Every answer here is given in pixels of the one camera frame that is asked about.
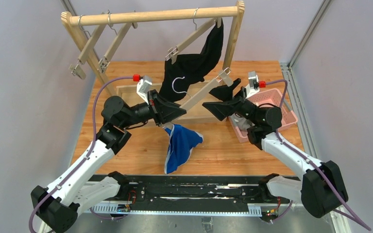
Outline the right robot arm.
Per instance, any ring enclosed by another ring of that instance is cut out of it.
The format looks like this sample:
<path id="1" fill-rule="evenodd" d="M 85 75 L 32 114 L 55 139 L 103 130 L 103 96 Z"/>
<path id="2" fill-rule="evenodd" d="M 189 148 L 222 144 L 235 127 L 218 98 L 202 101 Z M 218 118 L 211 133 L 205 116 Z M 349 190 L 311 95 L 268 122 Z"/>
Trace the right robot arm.
<path id="1" fill-rule="evenodd" d="M 288 142 L 278 131 L 283 119 L 280 106 L 269 102 L 255 104 L 244 87 L 234 95 L 238 84 L 240 79 L 231 86 L 213 88 L 210 94 L 218 101 L 204 102 L 203 107 L 218 120 L 238 115 L 249 121 L 248 141 L 280 160 L 298 177 L 298 180 L 278 174 L 265 177 L 259 183 L 263 198 L 282 197 L 299 202 L 316 218 L 345 205 L 349 197 L 339 166 L 333 161 L 316 159 Z"/>

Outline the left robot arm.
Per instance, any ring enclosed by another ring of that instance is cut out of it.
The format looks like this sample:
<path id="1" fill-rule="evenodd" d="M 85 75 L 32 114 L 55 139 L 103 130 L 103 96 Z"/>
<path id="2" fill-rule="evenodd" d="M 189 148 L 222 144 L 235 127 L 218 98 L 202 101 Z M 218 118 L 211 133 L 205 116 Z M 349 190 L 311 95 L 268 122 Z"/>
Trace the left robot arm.
<path id="1" fill-rule="evenodd" d="M 148 91 L 147 100 L 129 106 L 120 96 L 111 96 L 103 104 L 103 124 L 94 131 L 94 138 L 86 151 L 63 174 L 47 186 L 36 186 L 31 191 L 33 212 L 29 230 L 34 232 L 33 219 L 39 217 L 51 233 L 64 233 L 82 212 L 100 201 L 126 194 L 127 182 L 123 174 L 112 172 L 91 187 L 85 183 L 92 175 L 129 141 L 129 128 L 153 120 L 158 126 L 169 123 L 187 113 L 181 105 Z"/>

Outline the wooden hanger of blue underwear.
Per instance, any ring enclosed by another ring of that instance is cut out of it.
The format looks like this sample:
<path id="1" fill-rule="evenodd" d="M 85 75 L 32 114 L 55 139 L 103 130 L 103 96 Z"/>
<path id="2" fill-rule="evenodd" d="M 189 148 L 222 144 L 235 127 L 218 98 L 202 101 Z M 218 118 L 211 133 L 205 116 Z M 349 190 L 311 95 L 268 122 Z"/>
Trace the wooden hanger of blue underwear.
<path id="1" fill-rule="evenodd" d="M 218 87 L 221 83 L 231 86 L 233 81 L 229 77 L 231 69 L 229 67 L 220 71 L 217 77 L 213 78 L 206 85 L 204 85 L 200 90 L 198 90 L 192 97 L 190 97 L 185 103 L 176 108 L 171 108 L 171 113 L 180 113 L 181 109 L 186 112 L 195 106 L 199 101 L 201 101 L 213 88 Z"/>

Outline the wooden hanger of grey underwear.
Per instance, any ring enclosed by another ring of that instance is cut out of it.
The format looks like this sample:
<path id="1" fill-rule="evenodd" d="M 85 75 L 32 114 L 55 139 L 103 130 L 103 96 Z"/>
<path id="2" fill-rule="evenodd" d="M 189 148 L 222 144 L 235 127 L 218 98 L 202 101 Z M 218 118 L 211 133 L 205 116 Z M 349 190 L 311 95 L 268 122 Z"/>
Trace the wooden hanger of grey underwear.
<path id="1" fill-rule="evenodd" d="M 125 38 L 126 34 L 128 33 L 129 29 L 132 27 L 134 29 L 138 28 L 138 24 L 136 22 L 126 23 L 124 24 L 120 30 L 117 32 L 113 28 L 113 24 L 111 22 L 111 13 L 108 11 L 108 26 L 111 30 L 113 30 L 116 34 L 114 40 L 110 44 L 109 48 L 105 52 L 103 58 L 99 61 L 98 71 L 100 73 L 105 73 L 114 54 L 116 53 L 118 47 L 122 43 L 123 39 Z"/>

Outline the blue white underwear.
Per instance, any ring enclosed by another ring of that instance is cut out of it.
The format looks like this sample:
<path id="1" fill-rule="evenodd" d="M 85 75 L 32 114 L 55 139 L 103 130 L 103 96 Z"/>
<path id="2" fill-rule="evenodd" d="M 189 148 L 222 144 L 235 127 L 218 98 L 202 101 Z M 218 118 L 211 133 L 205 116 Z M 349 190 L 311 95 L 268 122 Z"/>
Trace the blue white underwear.
<path id="1" fill-rule="evenodd" d="M 164 173 L 170 174 L 189 160 L 192 150 L 203 142 L 203 135 L 178 124 L 164 130 L 169 135 Z"/>

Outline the grey underwear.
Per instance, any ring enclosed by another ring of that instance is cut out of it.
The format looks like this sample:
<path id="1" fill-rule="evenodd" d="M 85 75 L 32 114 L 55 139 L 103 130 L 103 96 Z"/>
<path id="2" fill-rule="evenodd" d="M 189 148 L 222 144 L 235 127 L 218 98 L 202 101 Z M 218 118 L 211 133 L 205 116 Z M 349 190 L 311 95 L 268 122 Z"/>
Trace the grey underwear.
<path id="1" fill-rule="evenodd" d="M 246 131 L 248 128 L 253 126 L 253 123 L 243 117 L 238 117 L 234 119 L 234 122 L 236 123 L 237 127 L 241 131 Z"/>

